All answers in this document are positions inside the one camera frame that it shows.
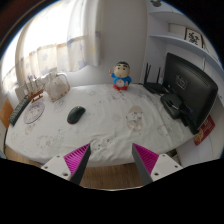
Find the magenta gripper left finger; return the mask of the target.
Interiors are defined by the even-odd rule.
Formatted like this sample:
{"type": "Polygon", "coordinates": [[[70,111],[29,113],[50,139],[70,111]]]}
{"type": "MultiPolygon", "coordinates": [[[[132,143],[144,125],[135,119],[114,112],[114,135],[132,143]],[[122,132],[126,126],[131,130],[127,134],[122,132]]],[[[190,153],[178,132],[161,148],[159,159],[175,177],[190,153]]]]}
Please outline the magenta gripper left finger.
{"type": "Polygon", "coordinates": [[[58,154],[54,156],[42,166],[42,169],[79,185],[90,155],[90,145],[86,144],[66,155],[58,154]]]}

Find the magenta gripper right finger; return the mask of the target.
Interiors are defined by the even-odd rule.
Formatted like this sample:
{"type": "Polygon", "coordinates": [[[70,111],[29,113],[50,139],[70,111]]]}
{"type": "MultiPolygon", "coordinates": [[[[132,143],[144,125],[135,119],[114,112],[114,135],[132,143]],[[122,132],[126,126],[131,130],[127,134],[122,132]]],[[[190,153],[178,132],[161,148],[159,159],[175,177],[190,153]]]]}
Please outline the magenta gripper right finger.
{"type": "Polygon", "coordinates": [[[138,144],[132,144],[132,155],[144,185],[182,169],[167,154],[156,154],[138,144]]]}

